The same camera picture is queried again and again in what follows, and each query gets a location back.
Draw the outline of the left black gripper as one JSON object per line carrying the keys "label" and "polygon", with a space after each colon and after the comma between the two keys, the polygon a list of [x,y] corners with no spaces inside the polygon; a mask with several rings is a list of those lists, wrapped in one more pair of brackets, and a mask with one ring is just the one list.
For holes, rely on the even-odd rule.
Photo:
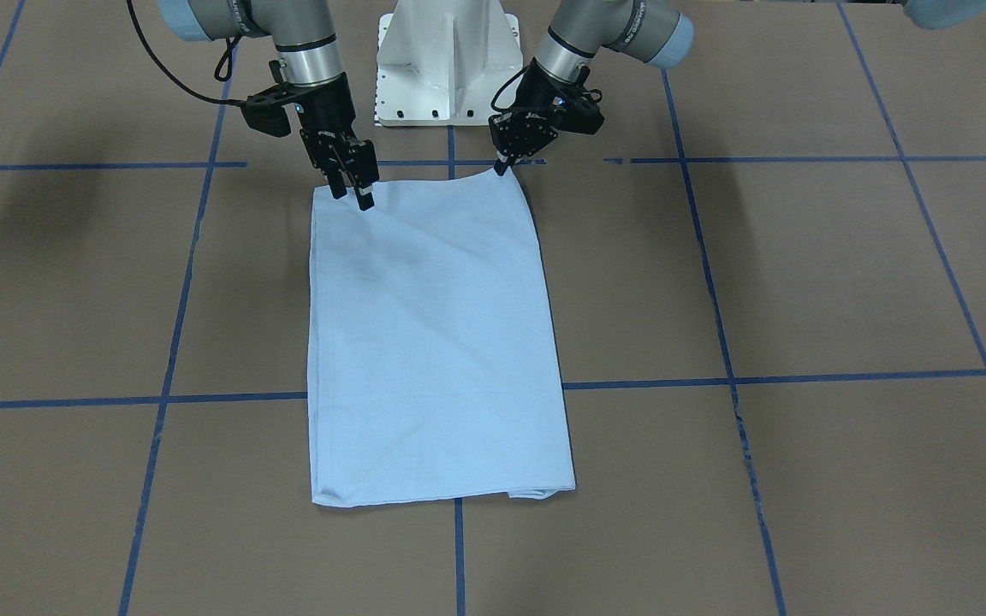
{"label": "left black gripper", "polygon": [[551,126],[556,94],[569,87],[586,87],[591,70],[579,68],[578,77],[566,82],[551,77],[532,59],[494,95],[496,113],[489,118],[490,139],[497,150],[493,170],[503,176],[519,160],[541,151],[561,132]]}

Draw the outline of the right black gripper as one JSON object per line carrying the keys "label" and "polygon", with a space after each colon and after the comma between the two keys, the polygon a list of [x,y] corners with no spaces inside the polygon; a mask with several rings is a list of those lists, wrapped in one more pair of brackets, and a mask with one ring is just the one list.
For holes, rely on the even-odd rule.
{"label": "right black gripper", "polygon": [[333,199],[344,198],[353,186],[361,211],[370,210],[373,184],[379,181],[378,160],[370,140],[353,132],[356,110],[347,74],[304,86],[299,105],[300,137],[312,165],[328,180]]}

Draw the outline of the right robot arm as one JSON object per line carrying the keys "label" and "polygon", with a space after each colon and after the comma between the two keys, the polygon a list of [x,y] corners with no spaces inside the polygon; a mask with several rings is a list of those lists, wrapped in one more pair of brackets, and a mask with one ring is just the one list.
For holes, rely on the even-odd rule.
{"label": "right robot arm", "polygon": [[222,69],[230,65],[242,39],[270,39],[276,50],[269,63],[273,86],[243,100],[193,91],[150,47],[145,50],[184,92],[207,103],[238,108],[246,124],[259,133],[289,135],[287,109],[296,110],[306,155],[324,175],[333,198],[353,192],[362,211],[373,207],[378,161],[372,142],[353,132],[353,95],[325,1],[160,1],[157,7],[177,38],[223,41],[224,52],[214,73],[217,80],[229,78]]}

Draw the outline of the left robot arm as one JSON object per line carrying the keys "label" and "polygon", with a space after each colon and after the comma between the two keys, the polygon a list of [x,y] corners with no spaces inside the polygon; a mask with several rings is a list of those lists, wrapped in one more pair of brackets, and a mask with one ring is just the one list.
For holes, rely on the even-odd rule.
{"label": "left robot arm", "polygon": [[603,48],[666,71],[686,58],[694,39],[690,17],[668,1],[562,1],[532,61],[509,79],[517,86],[513,102],[498,105],[500,92],[490,102],[493,170],[505,175],[562,132],[598,132],[603,95],[585,83]]}

